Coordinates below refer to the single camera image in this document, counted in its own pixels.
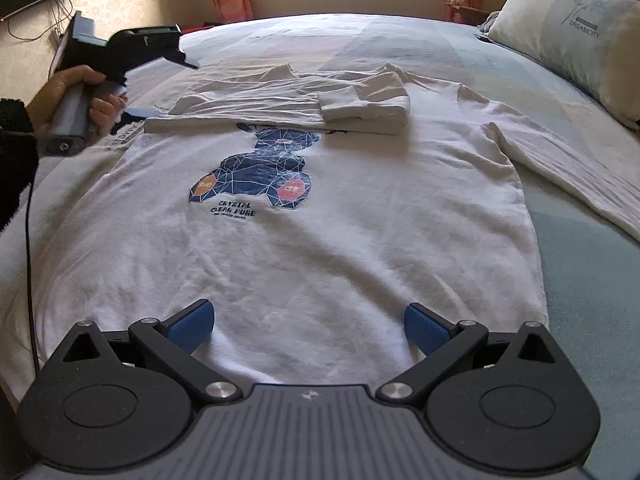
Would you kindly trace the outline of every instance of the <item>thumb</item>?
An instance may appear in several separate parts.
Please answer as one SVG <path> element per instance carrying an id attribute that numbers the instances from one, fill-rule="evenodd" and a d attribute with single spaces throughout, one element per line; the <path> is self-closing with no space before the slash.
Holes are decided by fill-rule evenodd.
<path id="1" fill-rule="evenodd" d="M 93 68 L 87 65 L 78 65 L 68 68 L 67 70 L 62 70 L 56 73 L 54 77 L 59 78 L 66 87 L 75 85 L 76 83 L 95 85 L 107 79 L 107 76 L 100 72 L 96 72 Z"/>

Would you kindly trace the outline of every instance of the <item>gray gripper base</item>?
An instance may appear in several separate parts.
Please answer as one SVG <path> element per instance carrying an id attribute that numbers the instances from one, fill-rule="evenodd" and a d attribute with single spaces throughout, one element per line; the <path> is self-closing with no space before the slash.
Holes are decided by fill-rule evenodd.
<path id="1" fill-rule="evenodd" d="M 247 400 L 203 410 L 164 455 L 102 480 L 488 480 L 448 456 L 407 408 L 363 386 L 258 384 Z M 25 479 L 96 478 L 37 465 Z M 546 480 L 587 480 L 577 468 Z"/>

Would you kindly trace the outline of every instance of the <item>wallpaper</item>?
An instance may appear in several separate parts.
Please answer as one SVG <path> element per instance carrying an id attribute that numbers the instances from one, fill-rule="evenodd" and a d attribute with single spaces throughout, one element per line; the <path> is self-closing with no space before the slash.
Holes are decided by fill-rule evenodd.
<path id="1" fill-rule="evenodd" d="M 95 20 L 96 33 L 108 38 L 126 27 L 170 23 L 169 0 L 72 0 L 77 10 Z M 24 38 L 34 38 L 53 24 L 49 4 L 10 19 L 11 32 Z M 50 34 L 33 42 L 20 42 L 7 33 L 7 24 L 0 24 L 0 96 L 29 100 L 46 81 L 55 47 Z"/>

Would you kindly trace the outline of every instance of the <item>fuzzy black sleeve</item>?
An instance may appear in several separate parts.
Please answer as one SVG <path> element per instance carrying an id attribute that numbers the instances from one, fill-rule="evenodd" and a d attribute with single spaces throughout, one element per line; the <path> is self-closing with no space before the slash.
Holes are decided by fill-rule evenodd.
<path id="1" fill-rule="evenodd" d="M 0 99 L 0 231 L 18 209 L 38 167 L 31 121 L 21 101 Z"/>

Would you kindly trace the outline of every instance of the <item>human hand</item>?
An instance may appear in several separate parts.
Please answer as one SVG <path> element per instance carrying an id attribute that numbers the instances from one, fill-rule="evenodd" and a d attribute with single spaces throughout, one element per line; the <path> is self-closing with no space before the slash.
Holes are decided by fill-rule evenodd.
<path id="1" fill-rule="evenodd" d="M 58 104 L 70 86 L 76 83 L 95 85 L 105 79 L 106 76 L 104 74 L 96 72 L 87 65 L 79 65 L 56 72 L 26 106 L 36 137 L 43 139 L 46 136 Z M 98 125 L 98 135 L 91 139 L 91 144 L 97 142 L 102 136 L 111 131 L 126 105 L 126 95 L 120 97 L 109 95 L 105 98 L 94 97 L 91 100 L 89 118 Z"/>

